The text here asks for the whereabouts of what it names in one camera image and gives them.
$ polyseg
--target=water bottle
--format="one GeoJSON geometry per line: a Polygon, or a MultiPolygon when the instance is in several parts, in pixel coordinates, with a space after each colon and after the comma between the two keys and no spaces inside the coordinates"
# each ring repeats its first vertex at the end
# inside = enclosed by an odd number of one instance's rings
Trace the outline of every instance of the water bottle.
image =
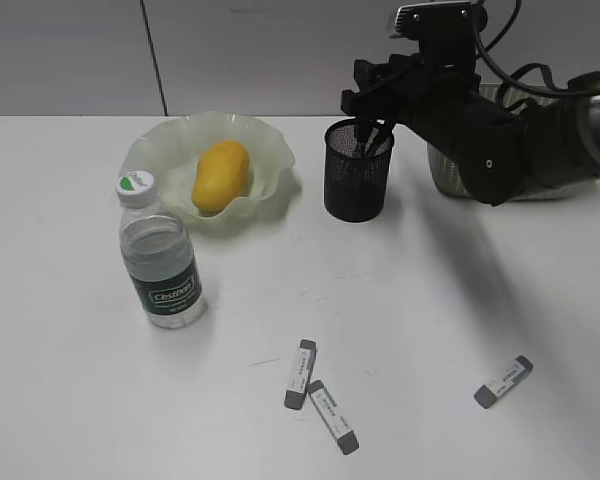
{"type": "Polygon", "coordinates": [[[189,234],[160,204],[149,172],[130,172],[116,186],[124,209],[120,250],[149,320],[162,328],[185,327],[205,311],[202,284],[189,234]]]}

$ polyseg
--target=white bottle cap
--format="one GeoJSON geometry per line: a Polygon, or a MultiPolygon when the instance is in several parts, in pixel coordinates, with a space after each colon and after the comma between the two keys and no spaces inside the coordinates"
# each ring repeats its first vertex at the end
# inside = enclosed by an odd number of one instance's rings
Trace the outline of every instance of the white bottle cap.
{"type": "Polygon", "coordinates": [[[124,208],[144,208],[158,201],[158,185],[149,172],[139,170],[120,177],[116,193],[124,208]]]}

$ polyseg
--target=yellow mango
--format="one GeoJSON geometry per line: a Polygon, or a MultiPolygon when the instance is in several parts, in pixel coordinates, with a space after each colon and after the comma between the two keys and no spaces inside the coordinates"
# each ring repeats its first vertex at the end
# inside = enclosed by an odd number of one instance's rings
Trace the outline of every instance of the yellow mango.
{"type": "Polygon", "coordinates": [[[191,200],[201,210],[224,210],[239,196],[249,176],[249,152],[239,142],[226,140],[207,150],[198,162],[191,200]]]}

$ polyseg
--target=glass bowl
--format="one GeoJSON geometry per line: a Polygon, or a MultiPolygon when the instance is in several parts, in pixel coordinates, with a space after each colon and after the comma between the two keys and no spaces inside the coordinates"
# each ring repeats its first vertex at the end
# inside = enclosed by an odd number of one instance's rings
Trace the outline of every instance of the glass bowl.
{"type": "Polygon", "coordinates": [[[167,120],[136,140],[120,175],[151,172],[164,205],[187,223],[220,223],[251,215],[278,187],[280,173],[293,167],[293,152],[282,133],[254,117],[204,112],[167,120]],[[216,143],[236,140],[249,151],[249,180],[242,196],[224,210],[208,213],[191,201],[200,156],[216,143]]]}

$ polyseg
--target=green label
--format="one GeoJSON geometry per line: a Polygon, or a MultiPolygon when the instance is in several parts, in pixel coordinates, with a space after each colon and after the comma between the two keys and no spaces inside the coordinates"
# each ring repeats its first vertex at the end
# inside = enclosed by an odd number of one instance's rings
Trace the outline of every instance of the green label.
{"type": "Polygon", "coordinates": [[[159,282],[145,282],[131,276],[142,306],[156,315],[175,315],[196,303],[202,292],[194,262],[175,277],[159,282]]]}
{"type": "Polygon", "coordinates": [[[131,180],[129,180],[129,177],[122,177],[120,179],[120,188],[130,192],[133,191],[133,184],[131,183],[131,180]]]}

